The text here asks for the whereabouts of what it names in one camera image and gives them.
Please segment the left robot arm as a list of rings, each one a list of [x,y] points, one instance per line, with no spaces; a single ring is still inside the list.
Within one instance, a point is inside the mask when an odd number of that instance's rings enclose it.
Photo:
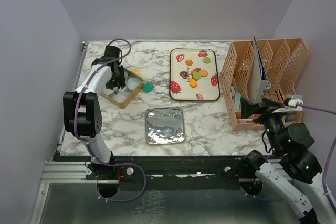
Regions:
[[[98,96],[104,89],[118,91],[125,87],[122,51],[116,46],[106,46],[104,55],[91,64],[91,72],[74,91],[63,95],[64,127],[81,141],[90,154],[91,163],[97,164],[104,179],[115,175],[113,153],[102,135],[102,114]]]

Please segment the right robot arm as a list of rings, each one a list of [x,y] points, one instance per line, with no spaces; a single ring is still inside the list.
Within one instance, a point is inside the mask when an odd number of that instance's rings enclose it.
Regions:
[[[304,123],[285,126],[282,121],[289,112],[305,108],[302,97],[288,95],[283,103],[267,98],[259,103],[241,98],[240,102],[242,118],[258,115],[253,122],[264,127],[272,155],[280,157],[282,169],[299,187],[281,176],[257,150],[242,159],[242,173],[256,176],[278,192],[301,223],[335,223],[335,198],[326,183],[329,165],[322,167],[309,151],[314,139]]]

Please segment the orange fish cookie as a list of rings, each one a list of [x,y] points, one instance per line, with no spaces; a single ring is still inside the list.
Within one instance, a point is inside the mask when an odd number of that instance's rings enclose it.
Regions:
[[[192,88],[195,88],[197,86],[197,80],[195,80],[193,78],[189,79],[188,82],[189,82],[189,84]]]

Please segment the gold cookie tin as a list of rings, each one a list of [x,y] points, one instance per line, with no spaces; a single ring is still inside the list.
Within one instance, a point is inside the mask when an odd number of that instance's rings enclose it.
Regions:
[[[126,108],[129,103],[138,95],[142,90],[144,82],[143,80],[132,73],[131,71],[124,69],[125,87],[118,90],[104,89],[100,95],[117,106],[120,109]]]

